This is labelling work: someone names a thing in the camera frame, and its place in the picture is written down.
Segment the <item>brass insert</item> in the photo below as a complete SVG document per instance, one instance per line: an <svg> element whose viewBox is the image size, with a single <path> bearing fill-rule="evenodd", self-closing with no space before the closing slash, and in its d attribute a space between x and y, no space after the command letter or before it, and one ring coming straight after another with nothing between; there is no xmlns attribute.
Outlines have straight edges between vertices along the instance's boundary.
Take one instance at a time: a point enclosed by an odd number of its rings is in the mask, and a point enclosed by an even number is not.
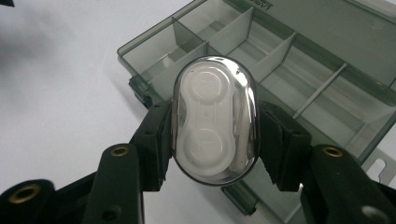
<svg viewBox="0 0 396 224"><path fill-rule="evenodd" d="M344 155L340 149L334 147L325 147L322 151L331 157L342 157Z"/></svg>
<svg viewBox="0 0 396 224"><path fill-rule="evenodd" d="M128 154L129 148L128 147L117 147L111 150L111 155L115 157L120 157Z"/></svg>
<svg viewBox="0 0 396 224"><path fill-rule="evenodd" d="M38 192L40 192L40 186L37 184L27 185L15 191L8 198L8 201L11 203L25 203L33 199Z"/></svg>

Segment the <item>white table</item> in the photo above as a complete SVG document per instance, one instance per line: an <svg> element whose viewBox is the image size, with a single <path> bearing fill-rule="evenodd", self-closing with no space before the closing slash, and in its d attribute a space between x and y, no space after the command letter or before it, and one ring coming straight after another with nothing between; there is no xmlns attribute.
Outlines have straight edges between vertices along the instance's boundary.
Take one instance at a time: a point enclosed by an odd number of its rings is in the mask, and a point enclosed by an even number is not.
<svg viewBox="0 0 396 224"><path fill-rule="evenodd" d="M147 109L117 49L189 0L15 0L0 6L0 193L29 179L56 189L129 142ZM161 192L145 193L146 223L262 223L173 160Z"/></svg>

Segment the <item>compartment divider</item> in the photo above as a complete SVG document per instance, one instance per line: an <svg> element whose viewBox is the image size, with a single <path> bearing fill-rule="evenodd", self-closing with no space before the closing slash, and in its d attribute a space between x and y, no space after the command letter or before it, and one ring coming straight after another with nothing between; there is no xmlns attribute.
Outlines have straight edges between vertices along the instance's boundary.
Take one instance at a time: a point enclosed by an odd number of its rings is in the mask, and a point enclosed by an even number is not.
<svg viewBox="0 0 396 224"><path fill-rule="evenodd" d="M227 55L232 52L246 39L248 39L253 11L254 8L251 7L234 21L223 27L215 35L210 37L209 45L222 55Z"/></svg>
<svg viewBox="0 0 396 224"><path fill-rule="evenodd" d="M309 98L308 100L306 100L305 104L300 107L300 109L298 109L294 114L293 114L293 118L297 119L298 117L300 117L300 115L306 110L307 107L309 107L312 102L315 101L315 99L318 98L318 96L324 91L326 90L327 87L329 87L332 82L340 75L340 73L347 67L347 64L344 63L343 65L341 65L341 67L335 71Z"/></svg>
<svg viewBox="0 0 396 224"><path fill-rule="evenodd" d="M162 71L158 76L152 79L149 83L152 89L161 95L164 100L171 99L177 75L187 63L199 57L205 56L206 44L207 43L202 43L200 46L184 55L181 59L172 64L172 66L168 67L166 70Z"/></svg>
<svg viewBox="0 0 396 224"><path fill-rule="evenodd" d="M284 40L250 70L251 75L253 75L256 81L263 82L268 75L274 72L274 70L282 64L296 35L297 33L293 33L289 36L289 38Z"/></svg>

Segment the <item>black plastic part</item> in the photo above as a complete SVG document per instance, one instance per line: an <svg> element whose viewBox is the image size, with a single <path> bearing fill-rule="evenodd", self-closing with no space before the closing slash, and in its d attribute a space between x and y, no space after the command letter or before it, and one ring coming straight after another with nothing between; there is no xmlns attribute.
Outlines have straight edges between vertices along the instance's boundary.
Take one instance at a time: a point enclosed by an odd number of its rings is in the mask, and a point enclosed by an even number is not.
<svg viewBox="0 0 396 224"><path fill-rule="evenodd" d="M30 180L8 189L0 196L0 223L52 223L54 187L48 180Z"/></svg>
<svg viewBox="0 0 396 224"><path fill-rule="evenodd" d="M312 136L277 105L259 102L259 110L265 169L279 190L297 191Z"/></svg>
<svg viewBox="0 0 396 224"><path fill-rule="evenodd" d="M15 7L14 2L12 0L0 0L0 5L7 7Z"/></svg>
<svg viewBox="0 0 396 224"><path fill-rule="evenodd" d="M314 147L309 168L302 194L308 223L396 223L396 208L345 150Z"/></svg>
<svg viewBox="0 0 396 224"><path fill-rule="evenodd" d="M396 207L396 189L391 189L388 186L375 182L375 184L381 189L382 193L387 196L388 200Z"/></svg>
<svg viewBox="0 0 396 224"><path fill-rule="evenodd" d="M102 155L83 224L143 223L139 158L130 144L108 148Z"/></svg>
<svg viewBox="0 0 396 224"><path fill-rule="evenodd" d="M143 191L159 191L165 180L172 157L170 105L153 105L130 142L139 152Z"/></svg>
<svg viewBox="0 0 396 224"><path fill-rule="evenodd" d="M58 210L55 218L57 224L80 223L82 220L88 197L91 193L96 172L87 175L64 188L56 190L56 207Z"/></svg>

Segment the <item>plastic storage box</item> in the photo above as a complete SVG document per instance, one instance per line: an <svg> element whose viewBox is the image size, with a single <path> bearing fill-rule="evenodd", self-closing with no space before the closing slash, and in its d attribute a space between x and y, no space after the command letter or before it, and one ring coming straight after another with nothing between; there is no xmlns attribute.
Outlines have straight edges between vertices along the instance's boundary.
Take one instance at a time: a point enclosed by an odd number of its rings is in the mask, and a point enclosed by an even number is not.
<svg viewBox="0 0 396 224"><path fill-rule="evenodd" d="M190 61L236 59L254 76L259 99L293 116L313 146L343 147L365 170L380 158L387 185L396 162L375 148L396 120L396 23L373 8L341 0L193 1L118 54L147 107L172 97ZM299 193L279 192L260 162L240 186L272 223L304 220Z"/></svg>

